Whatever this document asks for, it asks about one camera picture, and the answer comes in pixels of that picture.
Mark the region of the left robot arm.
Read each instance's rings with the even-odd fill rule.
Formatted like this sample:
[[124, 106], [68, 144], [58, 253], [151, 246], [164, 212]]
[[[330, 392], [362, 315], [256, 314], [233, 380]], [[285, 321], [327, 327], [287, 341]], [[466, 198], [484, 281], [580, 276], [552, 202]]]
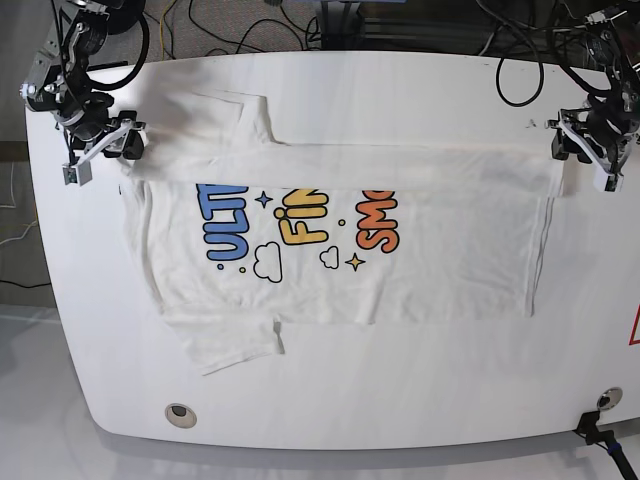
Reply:
[[[515, 42], [502, 54], [496, 74], [500, 75], [508, 54], [526, 47], [538, 65], [535, 93], [513, 102], [496, 90], [500, 99], [515, 108], [536, 100], [544, 86], [545, 56], [585, 94], [582, 107], [561, 109], [547, 127], [555, 131], [552, 157], [565, 160], [574, 155], [579, 162], [595, 164], [610, 179], [622, 175], [639, 133], [639, 3], [637, 1], [554, 1], [543, 26], [517, 20], [478, 2], [499, 27], [509, 31]], [[577, 42], [608, 85], [597, 87], [574, 69], [568, 45]]]

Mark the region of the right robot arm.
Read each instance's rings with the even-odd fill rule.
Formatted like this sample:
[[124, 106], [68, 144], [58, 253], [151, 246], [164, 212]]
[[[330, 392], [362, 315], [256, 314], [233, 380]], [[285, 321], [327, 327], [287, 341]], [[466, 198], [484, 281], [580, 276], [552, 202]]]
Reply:
[[[31, 70], [20, 87], [25, 106], [33, 112], [53, 115], [72, 166], [94, 154], [107, 158], [138, 160], [144, 152], [141, 131], [145, 124], [137, 113], [109, 113], [112, 93], [130, 84], [140, 73], [148, 55], [150, 30], [144, 16], [144, 1], [72, 1], [70, 17], [55, 2], [50, 6], [54, 23]], [[89, 76], [90, 59], [111, 35], [120, 35], [138, 25], [141, 49], [132, 70], [122, 79], [104, 83]]]

